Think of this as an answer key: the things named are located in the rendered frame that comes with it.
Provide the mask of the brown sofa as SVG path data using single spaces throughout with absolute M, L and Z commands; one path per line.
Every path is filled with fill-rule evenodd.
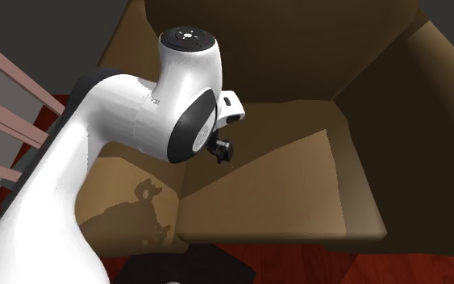
M 103 257 L 193 243 L 454 256 L 454 47 L 419 0 L 128 0 L 100 65 L 155 78 L 156 34 L 200 23 L 246 119 L 235 154 L 102 148 L 76 217 Z

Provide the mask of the dark robot stand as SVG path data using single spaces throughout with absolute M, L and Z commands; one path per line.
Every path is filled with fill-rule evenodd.
M 256 272 L 213 244 L 128 258 L 111 284 L 253 284 Z

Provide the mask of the pink wooden railing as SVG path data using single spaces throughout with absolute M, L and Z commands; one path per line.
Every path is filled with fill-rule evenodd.
M 49 92 L 25 74 L 19 67 L 0 53 L 0 72 L 6 75 L 18 86 L 43 103 L 57 115 L 61 115 L 65 106 L 56 100 Z M 21 140 L 34 148 L 40 148 L 47 134 L 0 105 L 0 131 Z M 20 172 L 0 166 L 0 178 L 16 182 Z

